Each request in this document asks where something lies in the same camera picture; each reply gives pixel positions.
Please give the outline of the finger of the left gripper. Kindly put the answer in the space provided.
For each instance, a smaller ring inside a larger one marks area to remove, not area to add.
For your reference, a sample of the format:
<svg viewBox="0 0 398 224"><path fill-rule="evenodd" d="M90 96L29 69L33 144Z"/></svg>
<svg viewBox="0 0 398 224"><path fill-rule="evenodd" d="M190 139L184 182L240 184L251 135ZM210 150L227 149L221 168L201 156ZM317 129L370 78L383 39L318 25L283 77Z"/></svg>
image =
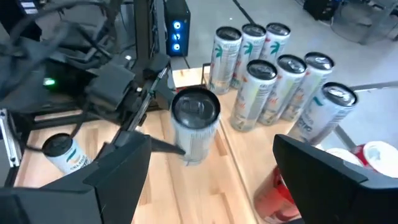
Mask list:
<svg viewBox="0 0 398 224"><path fill-rule="evenodd" d="M172 153L178 154L181 156L185 155L185 151L178 146L169 144L167 142L161 141L159 139L150 138L151 141L151 151L152 152L164 152L164 153Z"/></svg>
<svg viewBox="0 0 398 224"><path fill-rule="evenodd" d="M169 110L172 100L176 95L176 89L169 87L167 78L157 78L153 89L154 99L162 110Z"/></svg>

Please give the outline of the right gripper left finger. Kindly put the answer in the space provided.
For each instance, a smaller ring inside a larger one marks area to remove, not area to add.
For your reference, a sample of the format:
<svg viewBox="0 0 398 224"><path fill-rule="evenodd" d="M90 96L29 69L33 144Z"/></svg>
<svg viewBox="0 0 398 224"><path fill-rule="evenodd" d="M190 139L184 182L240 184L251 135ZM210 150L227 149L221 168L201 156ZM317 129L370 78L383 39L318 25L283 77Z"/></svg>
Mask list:
<svg viewBox="0 0 398 224"><path fill-rule="evenodd" d="M131 223L151 154L150 136L105 144L89 165L39 188L1 189L1 223Z"/></svg>

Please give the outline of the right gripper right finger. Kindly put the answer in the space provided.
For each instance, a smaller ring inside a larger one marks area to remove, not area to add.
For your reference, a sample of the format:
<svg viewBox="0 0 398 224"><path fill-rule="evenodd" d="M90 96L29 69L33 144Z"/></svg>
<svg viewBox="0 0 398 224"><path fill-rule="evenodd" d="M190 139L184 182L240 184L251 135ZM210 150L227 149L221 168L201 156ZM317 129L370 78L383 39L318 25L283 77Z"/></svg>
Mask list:
<svg viewBox="0 0 398 224"><path fill-rule="evenodd" d="M272 151L305 223L397 223L397 179L284 134Z"/></svg>

